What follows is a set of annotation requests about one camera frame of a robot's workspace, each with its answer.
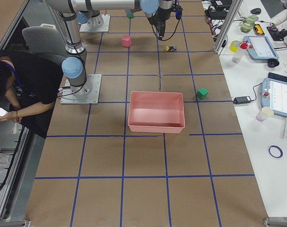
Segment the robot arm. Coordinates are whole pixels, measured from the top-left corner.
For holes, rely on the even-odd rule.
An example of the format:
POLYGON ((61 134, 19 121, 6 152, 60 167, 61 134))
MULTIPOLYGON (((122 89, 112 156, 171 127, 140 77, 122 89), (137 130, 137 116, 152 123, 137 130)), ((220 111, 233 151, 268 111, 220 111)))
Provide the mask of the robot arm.
POLYGON ((87 24, 91 28, 101 27, 104 24, 104 19, 100 15, 99 10, 79 11, 77 13, 77 21, 80 24, 87 24))
POLYGON ((101 15, 101 10, 124 10, 128 16, 143 11, 160 41, 164 41, 166 21, 171 14, 174 13, 176 19, 180 20, 183 13, 175 0, 48 0, 46 4, 66 41, 67 53, 78 56, 77 59, 69 57, 62 64, 71 93, 77 98, 86 97, 93 89, 81 57, 87 51, 80 33, 102 31, 108 15, 101 15))

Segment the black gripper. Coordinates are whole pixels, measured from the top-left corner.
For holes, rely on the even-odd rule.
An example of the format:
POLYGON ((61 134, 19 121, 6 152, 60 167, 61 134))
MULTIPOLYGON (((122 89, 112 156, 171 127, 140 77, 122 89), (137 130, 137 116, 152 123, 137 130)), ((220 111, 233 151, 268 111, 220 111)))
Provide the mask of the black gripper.
POLYGON ((158 8, 155 14, 148 18, 151 25, 157 25, 158 40, 162 41, 165 35, 165 22, 170 18, 171 13, 175 13, 175 18, 180 20, 183 14, 183 8, 181 6, 172 6, 169 9, 158 8))

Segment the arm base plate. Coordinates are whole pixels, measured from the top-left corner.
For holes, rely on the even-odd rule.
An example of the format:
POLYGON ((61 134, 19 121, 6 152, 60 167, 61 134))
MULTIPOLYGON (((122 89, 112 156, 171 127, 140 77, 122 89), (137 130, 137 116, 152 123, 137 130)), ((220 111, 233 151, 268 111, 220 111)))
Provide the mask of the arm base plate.
POLYGON ((67 89, 63 90, 62 95, 59 95, 62 105, 97 105, 99 101, 100 86, 102 81, 101 74, 87 74, 87 81, 84 86, 70 86, 68 79, 65 81, 67 89))
POLYGON ((109 31, 110 25, 109 14, 100 14, 96 17, 91 17, 87 23, 84 23, 80 27, 81 33, 102 33, 109 31))

